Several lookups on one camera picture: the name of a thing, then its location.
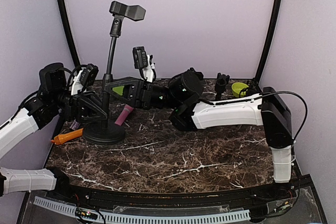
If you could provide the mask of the pink microphone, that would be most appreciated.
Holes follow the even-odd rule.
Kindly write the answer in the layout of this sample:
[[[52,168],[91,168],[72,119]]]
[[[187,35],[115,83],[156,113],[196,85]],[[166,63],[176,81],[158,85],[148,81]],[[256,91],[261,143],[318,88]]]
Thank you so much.
[[[121,126],[126,121],[127,117],[132,113],[133,110],[134,110],[133,107],[126,104],[114,123],[116,125]]]

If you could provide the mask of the purple glitter microphone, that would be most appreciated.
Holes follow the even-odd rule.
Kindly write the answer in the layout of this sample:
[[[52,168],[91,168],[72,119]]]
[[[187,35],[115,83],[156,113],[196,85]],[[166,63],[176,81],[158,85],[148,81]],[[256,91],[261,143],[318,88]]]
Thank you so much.
[[[72,122],[71,126],[70,126],[70,129],[73,130],[73,131],[75,131],[75,130],[77,130],[77,129],[79,129],[79,128],[80,128],[80,123],[77,122],[76,120],[74,120],[74,121]]]

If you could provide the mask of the orange microphone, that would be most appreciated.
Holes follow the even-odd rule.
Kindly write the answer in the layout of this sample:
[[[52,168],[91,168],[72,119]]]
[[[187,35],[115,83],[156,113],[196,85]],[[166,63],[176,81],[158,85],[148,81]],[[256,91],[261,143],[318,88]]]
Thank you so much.
[[[78,137],[82,137],[83,128],[66,133],[66,134],[59,134],[55,136],[51,142],[55,145],[63,145],[71,140],[74,140]]]

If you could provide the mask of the black tripod shock-mount stand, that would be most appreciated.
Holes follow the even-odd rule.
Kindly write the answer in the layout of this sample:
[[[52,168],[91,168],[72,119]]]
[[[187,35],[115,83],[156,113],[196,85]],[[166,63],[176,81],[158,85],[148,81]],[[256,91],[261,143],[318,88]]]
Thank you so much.
[[[238,97],[239,98],[248,97],[248,96],[251,96],[254,94],[260,94],[260,93],[262,93],[262,91],[257,85],[257,83],[254,81],[248,81],[247,87],[244,87],[240,90]]]

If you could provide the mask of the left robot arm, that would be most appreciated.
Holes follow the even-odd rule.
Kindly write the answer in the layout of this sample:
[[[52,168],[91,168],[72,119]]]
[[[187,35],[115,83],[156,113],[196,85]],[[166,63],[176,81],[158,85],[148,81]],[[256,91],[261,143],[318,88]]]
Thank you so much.
[[[90,123],[105,120],[107,113],[101,100],[87,87],[93,85],[98,67],[93,64],[80,65],[70,72],[61,62],[52,63],[39,72],[40,87],[19,105],[14,115],[1,125],[1,157],[18,143],[49,124],[62,114],[67,121]],[[67,183],[69,178],[58,168],[17,170],[1,168],[1,195],[18,191],[48,190],[69,201],[74,189]]]

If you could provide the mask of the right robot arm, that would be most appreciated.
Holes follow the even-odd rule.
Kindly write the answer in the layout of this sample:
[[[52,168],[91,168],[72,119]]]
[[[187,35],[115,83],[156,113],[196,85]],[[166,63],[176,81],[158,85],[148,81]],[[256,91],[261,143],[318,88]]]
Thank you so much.
[[[291,111],[280,97],[283,92],[265,87],[247,97],[207,101],[201,98],[202,81],[200,72],[189,69],[174,76],[166,87],[126,77],[105,81],[103,90],[133,108],[172,109],[169,120],[182,132],[227,125],[263,126],[274,167],[275,183],[268,187],[268,195],[273,200],[280,199],[287,193],[291,180],[296,140]]]

